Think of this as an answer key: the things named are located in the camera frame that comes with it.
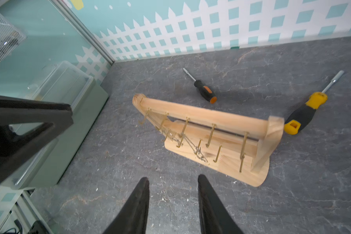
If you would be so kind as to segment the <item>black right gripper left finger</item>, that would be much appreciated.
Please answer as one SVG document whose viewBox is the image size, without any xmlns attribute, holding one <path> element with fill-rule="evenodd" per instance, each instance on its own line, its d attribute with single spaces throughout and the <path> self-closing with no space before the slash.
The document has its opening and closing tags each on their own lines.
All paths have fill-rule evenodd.
<svg viewBox="0 0 351 234">
<path fill-rule="evenodd" d="M 150 200 L 149 186 L 147 177 L 140 179 L 119 214 L 104 231 L 105 234 L 146 233 Z"/>
</svg>

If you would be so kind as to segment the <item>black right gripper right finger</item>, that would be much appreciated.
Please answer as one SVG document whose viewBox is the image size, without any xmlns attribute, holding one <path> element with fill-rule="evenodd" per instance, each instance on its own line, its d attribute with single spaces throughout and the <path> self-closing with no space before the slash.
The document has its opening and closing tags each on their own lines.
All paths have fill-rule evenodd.
<svg viewBox="0 0 351 234">
<path fill-rule="evenodd" d="M 205 175 L 198 176 L 199 220 L 202 234 L 241 234 Z"/>
</svg>

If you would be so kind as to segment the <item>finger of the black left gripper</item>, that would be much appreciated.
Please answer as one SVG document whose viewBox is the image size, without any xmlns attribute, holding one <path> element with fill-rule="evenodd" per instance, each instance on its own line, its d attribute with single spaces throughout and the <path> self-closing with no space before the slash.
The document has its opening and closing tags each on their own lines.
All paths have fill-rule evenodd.
<svg viewBox="0 0 351 234">
<path fill-rule="evenodd" d="M 69 104 L 0 96 L 0 184 L 73 124 Z"/>
</svg>

